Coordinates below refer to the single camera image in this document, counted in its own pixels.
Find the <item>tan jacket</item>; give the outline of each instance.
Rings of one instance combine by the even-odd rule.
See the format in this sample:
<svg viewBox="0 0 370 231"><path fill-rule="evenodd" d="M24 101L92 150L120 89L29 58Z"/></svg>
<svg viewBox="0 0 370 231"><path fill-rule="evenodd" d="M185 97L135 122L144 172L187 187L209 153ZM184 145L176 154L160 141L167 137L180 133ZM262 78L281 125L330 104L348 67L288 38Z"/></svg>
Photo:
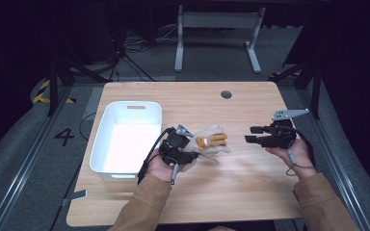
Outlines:
<svg viewBox="0 0 370 231"><path fill-rule="evenodd" d="M146 175L110 230L155 230L170 192L170 184ZM297 183L294 194L303 209L308 230L358 230L322 173Z"/></svg>

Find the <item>person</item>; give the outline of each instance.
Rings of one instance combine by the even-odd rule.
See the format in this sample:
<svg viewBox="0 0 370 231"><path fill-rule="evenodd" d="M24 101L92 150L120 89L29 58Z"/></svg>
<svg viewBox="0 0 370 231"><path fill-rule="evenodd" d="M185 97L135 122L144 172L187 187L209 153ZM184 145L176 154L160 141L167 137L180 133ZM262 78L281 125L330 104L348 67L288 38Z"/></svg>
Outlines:
<svg viewBox="0 0 370 231"><path fill-rule="evenodd" d="M358 230L326 177L313 167L303 141L295 140L290 146L296 166L292 165L286 149L265 149L280 157L297 174L299 182L294 186L293 193L301 205L308 230ZM167 166L161 156L156 156L149 163L144 180L122 208L110 230L155 230L171 192L171 180L172 167Z"/></svg>

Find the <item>white plastic bin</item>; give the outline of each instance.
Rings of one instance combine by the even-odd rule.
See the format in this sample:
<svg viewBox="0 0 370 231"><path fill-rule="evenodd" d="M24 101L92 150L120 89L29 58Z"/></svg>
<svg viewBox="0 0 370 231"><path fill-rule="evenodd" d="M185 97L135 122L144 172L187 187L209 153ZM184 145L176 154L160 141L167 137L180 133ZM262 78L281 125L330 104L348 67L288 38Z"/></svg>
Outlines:
<svg viewBox="0 0 370 231"><path fill-rule="evenodd" d="M92 147L91 169L107 181L138 180L146 155L161 135L161 124L162 110L158 103L109 104Z"/></svg>

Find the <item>white glove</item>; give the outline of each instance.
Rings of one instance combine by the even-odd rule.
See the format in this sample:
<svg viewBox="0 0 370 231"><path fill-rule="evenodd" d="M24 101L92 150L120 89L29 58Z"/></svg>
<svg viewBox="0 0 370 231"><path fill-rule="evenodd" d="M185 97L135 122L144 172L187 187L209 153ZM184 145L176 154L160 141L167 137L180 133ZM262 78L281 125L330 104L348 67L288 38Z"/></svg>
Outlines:
<svg viewBox="0 0 370 231"><path fill-rule="evenodd" d="M192 138L189 138L189 143L183 148L184 152L198 152L200 156L209 158L218 163L213 158L214 155L220 151L229 153L230 149L226 146L225 139L227 135L224 133L224 129L220 128L218 124L213 124L209 128L197 132ZM190 164L182 168L181 171L186 171L193 167L197 159L194 159Z"/></svg>

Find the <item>wooden table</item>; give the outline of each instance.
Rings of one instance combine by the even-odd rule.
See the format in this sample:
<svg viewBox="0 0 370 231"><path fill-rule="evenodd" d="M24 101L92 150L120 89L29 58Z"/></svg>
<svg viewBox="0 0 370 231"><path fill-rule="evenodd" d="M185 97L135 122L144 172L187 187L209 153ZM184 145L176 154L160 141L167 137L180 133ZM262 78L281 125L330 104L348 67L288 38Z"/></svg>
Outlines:
<svg viewBox="0 0 370 231"><path fill-rule="evenodd" d="M228 90L229 99L221 97ZM260 145L245 142L251 126L269 125L277 109L286 109L272 82L110 83L102 93L73 200L70 226L111 225L135 191L137 182L107 182L90 169L94 138L106 106L114 101L154 101L163 112L162 130L183 124L197 132L220 124L231 152L219 153L219 164L198 158L178 174L160 223L300 218L292 190L298 181L287 166Z"/></svg>

